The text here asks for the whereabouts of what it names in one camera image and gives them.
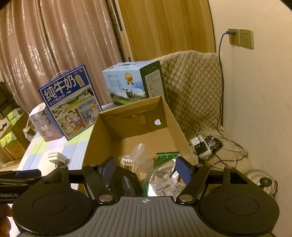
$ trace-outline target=white power strip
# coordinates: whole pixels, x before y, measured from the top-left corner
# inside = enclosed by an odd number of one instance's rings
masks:
[[[200,159],[206,160],[210,155],[212,155],[212,152],[210,148],[208,147],[207,143],[205,142],[204,138],[201,135],[195,136],[193,139],[191,139],[191,144],[196,150],[196,146],[200,146],[201,143],[204,143],[206,145],[207,151],[201,154],[197,154]]]

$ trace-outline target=blue milk box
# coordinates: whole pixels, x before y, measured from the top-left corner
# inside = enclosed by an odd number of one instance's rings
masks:
[[[94,124],[102,110],[85,65],[52,79],[39,92],[67,140]]]
[[[120,62],[102,71],[113,103],[128,104],[162,95],[163,81],[158,60]]]

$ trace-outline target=wall outlet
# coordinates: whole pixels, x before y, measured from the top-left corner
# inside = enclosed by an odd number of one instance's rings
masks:
[[[252,30],[239,30],[241,47],[253,49],[253,31]]]
[[[240,36],[239,36],[239,30],[238,29],[228,29],[230,30],[234,30],[236,32],[236,34],[230,34],[229,35],[229,43],[231,45],[236,45],[236,46],[240,46]]]

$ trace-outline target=black plug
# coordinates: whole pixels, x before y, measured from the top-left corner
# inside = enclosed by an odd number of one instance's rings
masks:
[[[226,34],[236,34],[235,30],[228,30],[225,32]]]

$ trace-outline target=cooling fan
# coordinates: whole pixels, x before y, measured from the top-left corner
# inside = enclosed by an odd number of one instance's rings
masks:
[[[212,154],[216,153],[222,147],[223,144],[222,141],[211,135],[205,138],[205,142],[207,143],[207,146],[210,148]]]

